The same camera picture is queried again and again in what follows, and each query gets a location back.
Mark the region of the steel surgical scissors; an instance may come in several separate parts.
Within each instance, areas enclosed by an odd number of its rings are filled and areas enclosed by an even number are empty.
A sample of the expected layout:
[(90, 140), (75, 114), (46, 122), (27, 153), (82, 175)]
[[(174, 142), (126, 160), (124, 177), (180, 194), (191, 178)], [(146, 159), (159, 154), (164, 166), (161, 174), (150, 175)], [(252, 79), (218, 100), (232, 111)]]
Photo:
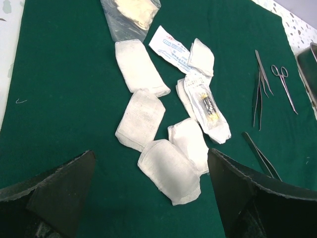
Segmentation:
[(280, 67), (280, 68), (278, 68), (278, 67), (275, 66), (275, 65), (271, 65), (271, 71), (272, 71), (272, 73), (273, 73), (275, 76), (277, 76), (277, 77), (280, 78), (281, 83), (282, 83), (282, 86), (283, 86), (283, 88), (284, 88), (284, 90), (285, 90), (285, 92), (286, 92), (286, 95), (287, 95), (288, 100), (289, 100), (289, 102), (290, 102), (290, 105), (291, 105), (291, 107), (292, 107), (292, 110), (294, 111), (295, 114), (298, 114), (298, 112), (297, 112), (296, 109), (295, 109), (295, 105), (294, 105), (294, 103), (293, 103), (293, 101), (292, 101), (291, 95), (290, 95), (290, 93), (289, 93), (289, 90), (288, 90), (288, 87), (287, 87), (287, 84), (286, 84), (286, 81), (285, 81), (285, 78), (288, 77), (288, 71), (287, 71), (287, 69), (286, 69), (285, 67), (283, 67), (283, 66)]

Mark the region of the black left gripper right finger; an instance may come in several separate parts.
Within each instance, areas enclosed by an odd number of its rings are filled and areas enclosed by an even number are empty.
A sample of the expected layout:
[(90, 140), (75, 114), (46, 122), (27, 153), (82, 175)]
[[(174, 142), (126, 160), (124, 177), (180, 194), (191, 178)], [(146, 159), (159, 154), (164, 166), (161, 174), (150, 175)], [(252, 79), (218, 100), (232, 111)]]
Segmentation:
[(317, 193), (270, 178), (216, 149), (208, 166), (228, 238), (315, 238)]

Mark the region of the clear pouch with dark item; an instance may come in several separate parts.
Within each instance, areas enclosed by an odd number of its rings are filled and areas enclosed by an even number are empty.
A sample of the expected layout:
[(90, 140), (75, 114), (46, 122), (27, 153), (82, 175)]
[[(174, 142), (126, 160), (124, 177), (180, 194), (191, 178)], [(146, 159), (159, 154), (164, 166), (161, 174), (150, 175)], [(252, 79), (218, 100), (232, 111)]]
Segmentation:
[(231, 138), (229, 124), (219, 110), (204, 77), (187, 74), (184, 89), (203, 132), (218, 144)]

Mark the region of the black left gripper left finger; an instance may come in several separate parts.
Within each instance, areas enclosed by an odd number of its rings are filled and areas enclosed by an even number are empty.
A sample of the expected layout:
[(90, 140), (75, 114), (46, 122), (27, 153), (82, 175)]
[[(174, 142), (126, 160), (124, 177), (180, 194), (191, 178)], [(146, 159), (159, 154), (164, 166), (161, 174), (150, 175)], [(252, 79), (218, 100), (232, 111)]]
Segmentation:
[(0, 190), (2, 238), (74, 238), (96, 164), (92, 150)]

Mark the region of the small white gauze pad top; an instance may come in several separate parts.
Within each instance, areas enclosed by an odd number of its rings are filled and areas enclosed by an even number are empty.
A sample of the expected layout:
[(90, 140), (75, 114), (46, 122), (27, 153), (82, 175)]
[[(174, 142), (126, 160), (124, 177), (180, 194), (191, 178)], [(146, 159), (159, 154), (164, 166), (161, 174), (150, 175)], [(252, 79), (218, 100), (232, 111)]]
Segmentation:
[(191, 45), (188, 65), (207, 77), (213, 77), (214, 55), (198, 38)]

